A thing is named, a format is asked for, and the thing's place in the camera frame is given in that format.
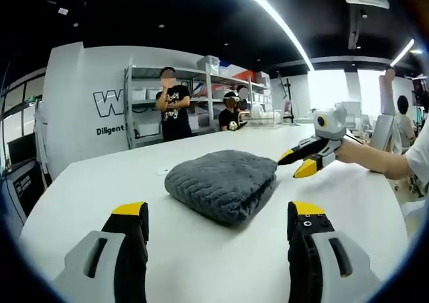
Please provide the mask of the person's right hand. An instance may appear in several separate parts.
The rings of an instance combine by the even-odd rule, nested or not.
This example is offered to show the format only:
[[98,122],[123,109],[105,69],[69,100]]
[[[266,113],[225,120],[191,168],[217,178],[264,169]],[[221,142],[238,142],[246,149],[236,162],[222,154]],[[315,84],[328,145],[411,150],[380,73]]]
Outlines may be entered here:
[[341,139],[341,145],[335,150],[336,159],[340,162],[351,164],[355,162],[355,149],[358,147],[354,141]]

